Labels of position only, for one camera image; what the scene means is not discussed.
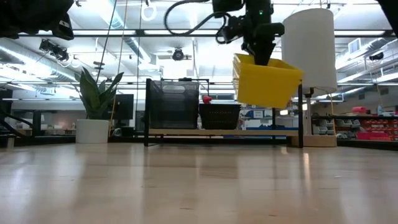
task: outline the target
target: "potted plant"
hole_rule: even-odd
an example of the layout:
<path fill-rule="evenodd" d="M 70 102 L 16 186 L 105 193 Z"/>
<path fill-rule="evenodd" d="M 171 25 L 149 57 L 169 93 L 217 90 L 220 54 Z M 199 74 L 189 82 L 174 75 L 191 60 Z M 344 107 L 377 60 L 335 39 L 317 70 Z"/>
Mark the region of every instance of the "potted plant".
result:
<path fill-rule="evenodd" d="M 79 119 L 76 123 L 76 143 L 107 143 L 109 121 L 103 120 L 104 113 L 108 110 L 109 104 L 116 96 L 116 85 L 123 77 L 123 72 L 116 75 L 112 84 L 107 88 L 105 80 L 99 85 L 90 75 L 89 71 L 83 68 L 81 75 L 75 74 L 76 80 L 80 83 L 80 90 L 76 91 L 87 112 L 88 119 Z"/>

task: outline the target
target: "yellow bin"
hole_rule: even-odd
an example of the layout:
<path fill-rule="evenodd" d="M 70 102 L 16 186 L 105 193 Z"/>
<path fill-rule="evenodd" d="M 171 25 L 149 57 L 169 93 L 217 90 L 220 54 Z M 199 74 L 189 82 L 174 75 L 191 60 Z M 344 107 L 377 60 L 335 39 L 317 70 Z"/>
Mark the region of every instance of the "yellow bin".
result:
<path fill-rule="evenodd" d="M 254 64 L 252 55 L 235 54 L 233 76 L 239 80 L 238 101 L 268 108 L 286 108 L 304 72 L 277 59 L 268 66 Z"/>

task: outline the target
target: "black camera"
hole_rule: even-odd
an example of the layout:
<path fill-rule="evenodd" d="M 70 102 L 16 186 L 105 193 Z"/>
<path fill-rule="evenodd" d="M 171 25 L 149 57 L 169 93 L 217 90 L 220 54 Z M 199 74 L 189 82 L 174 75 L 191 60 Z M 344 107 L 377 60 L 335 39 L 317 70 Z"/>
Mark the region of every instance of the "black camera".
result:
<path fill-rule="evenodd" d="M 173 53 L 173 60 L 183 60 L 184 59 L 184 53 L 182 52 L 182 49 L 175 49 Z"/>

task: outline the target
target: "black mesh container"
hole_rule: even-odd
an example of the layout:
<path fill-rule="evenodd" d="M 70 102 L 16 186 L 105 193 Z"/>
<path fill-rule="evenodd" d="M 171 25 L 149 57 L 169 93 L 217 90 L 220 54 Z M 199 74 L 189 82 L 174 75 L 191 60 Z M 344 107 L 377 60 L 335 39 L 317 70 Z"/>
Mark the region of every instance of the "black mesh container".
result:
<path fill-rule="evenodd" d="M 196 129 L 199 83 L 153 81 L 150 87 L 150 128 Z"/>
<path fill-rule="evenodd" d="M 238 125 L 241 105 L 201 104 L 201 125 L 207 130 L 234 130 Z"/>

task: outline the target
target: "computer monitor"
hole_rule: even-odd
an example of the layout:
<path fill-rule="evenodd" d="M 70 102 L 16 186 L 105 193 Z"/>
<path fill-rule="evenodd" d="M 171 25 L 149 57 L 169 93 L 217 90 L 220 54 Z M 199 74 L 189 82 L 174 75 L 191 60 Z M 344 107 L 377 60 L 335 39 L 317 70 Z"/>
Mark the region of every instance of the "computer monitor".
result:
<path fill-rule="evenodd" d="M 103 119 L 111 119 L 113 108 L 113 101 L 109 104 L 107 112 L 105 112 Z M 122 94 L 116 95 L 116 102 L 114 106 L 114 114 L 112 119 L 115 120 L 129 120 L 133 119 L 134 112 L 134 95 Z"/>

